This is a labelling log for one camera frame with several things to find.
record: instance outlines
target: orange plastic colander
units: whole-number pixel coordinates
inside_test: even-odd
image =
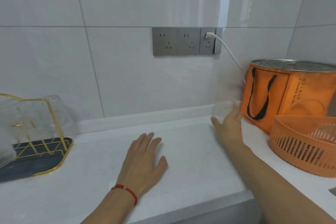
[[[268,145],[280,158],[297,168],[315,175],[336,177],[334,117],[277,115]]]

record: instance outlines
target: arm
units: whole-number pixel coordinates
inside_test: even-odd
[[[164,156],[154,167],[155,150],[161,138],[150,143],[153,136],[154,133],[142,134],[133,141],[117,179],[117,184],[131,189],[138,199],[161,179],[167,169]],[[128,191],[113,189],[82,224],[121,224],[133,209],[133,205],[134,197]]]
[[[258,201],[268,224],[335,224],[326,212],[299,192],[243,143],[242,115],[235,105],[220,124],[211,118],[217,139],[246,186]]]

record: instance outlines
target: left hand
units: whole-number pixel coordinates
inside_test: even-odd
[[[165,156],[162,156],[154,167],[155,150],[162,138],[151,142],[153,136],[153,132],[142,134],[132,142],[117,180],[117,184],[131,189],[138,198],[157,184],[168,166]]]

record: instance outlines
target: hand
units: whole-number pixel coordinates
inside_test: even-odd
[[[242,117],[236,104],[233,105],[232,111],[225,117],[223,124],[220,124],[215,117],[211,117],[217,140],[223,147],[232,142],[243,142]]]
[[[151,142],[153,136],[153,132],[148,135],[142,134],[132,142],[117,180],[117,184],[131,189],[138,198],[149,191],[167,169],[165,156],[162,156],[158,165],[154,167],[155,150],[162,138]]]

